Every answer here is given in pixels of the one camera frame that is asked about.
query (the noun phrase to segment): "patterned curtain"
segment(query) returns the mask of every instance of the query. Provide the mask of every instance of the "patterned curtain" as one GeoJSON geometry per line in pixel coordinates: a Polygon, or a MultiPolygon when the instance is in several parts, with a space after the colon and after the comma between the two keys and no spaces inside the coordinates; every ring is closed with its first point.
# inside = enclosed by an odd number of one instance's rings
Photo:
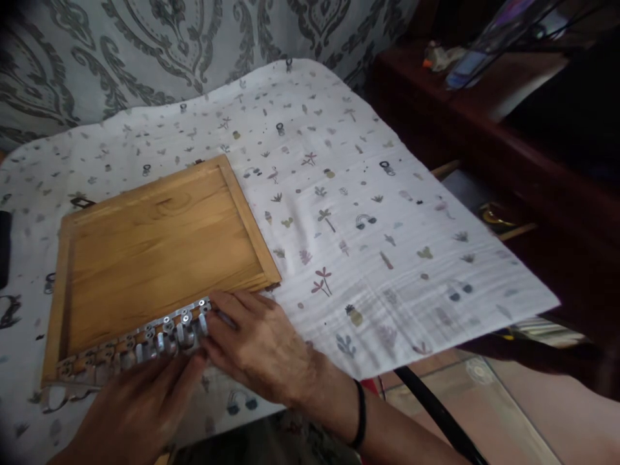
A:
{"type": "Polygon", "coordinates": [[[354,89],[417,0],[38,0],[0,50],[0,149],[190,99],[282,58],[354,89]]]}

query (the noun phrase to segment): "wooden tray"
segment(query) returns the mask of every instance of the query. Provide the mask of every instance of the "wooden tray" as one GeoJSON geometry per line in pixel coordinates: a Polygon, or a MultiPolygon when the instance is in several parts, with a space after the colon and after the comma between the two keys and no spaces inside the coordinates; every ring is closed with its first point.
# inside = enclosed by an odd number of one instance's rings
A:
{"type": "Polygon", "coordinates": [[[215,289],[280,282],[225,155],[63,218],[42,385],[56,364],[215,289]]]}

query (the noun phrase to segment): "pineapple print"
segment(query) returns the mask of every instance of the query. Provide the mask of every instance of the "pineapple print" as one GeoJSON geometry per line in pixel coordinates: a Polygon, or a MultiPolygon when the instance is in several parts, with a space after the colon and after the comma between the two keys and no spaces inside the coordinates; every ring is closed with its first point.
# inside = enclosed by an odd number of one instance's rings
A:
{"type": "Polygon", "coordinates": [[[355,326],[362,324],[364,317],[355,309],[355,307],[352,305],[347,305],[344,309],[347,311],[347,316],[351,319],[351,323],[355,326]]]}

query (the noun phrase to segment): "bracelet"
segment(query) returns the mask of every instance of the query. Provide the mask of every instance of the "bracelet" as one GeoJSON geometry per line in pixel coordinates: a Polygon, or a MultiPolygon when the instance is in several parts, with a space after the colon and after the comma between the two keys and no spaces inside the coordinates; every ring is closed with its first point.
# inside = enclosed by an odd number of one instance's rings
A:
{"type": "Polygon", "coordinates": [[[349,447],[357,450],[362,445],[364,435],[366,434],[366,396],[364,395],[364,388],[362,388],[360,382],[358,380],[353,381],[355,381],[355,386],[357,386],[357,393],[360,401],[360,420],[357,425],[355,439],[349,444],[349,447]]]}

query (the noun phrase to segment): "cloth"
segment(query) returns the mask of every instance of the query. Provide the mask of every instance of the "cloth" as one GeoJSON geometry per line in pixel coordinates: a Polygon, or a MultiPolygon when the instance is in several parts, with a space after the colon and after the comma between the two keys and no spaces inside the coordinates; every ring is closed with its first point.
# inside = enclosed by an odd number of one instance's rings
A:
{"type": "MultiPolygon", "coordinates": [[[[46,416],[33,405],[52,301],[46,277],[70,200],[100,202],[198,158],[227,154],[283,278],[273,298],[308,344],[355,378],[558,304],[332,72],[304,59],[290,71],[275,62],[204,97],[28,143],[3,163],[1,208],[14,214],[3,295],[21,308],[0,330],[0,409],[23,462],[66,445],[90,404],[46,416]]],[[[232,393],[239,386],[205,376],[209,393],[196,390],[202,408],[187,424],[209,427],[193,440],[281,408],[260,399],[244,408],[246,396],[232,393]],[[236,415],[226,413],[231,395],[236,415]]]]}
{"type": "Polygon", "coordinates": [[[321,425],[283,411],[175,454],[174,465],[360,465],[358,455],[321,425]]]}

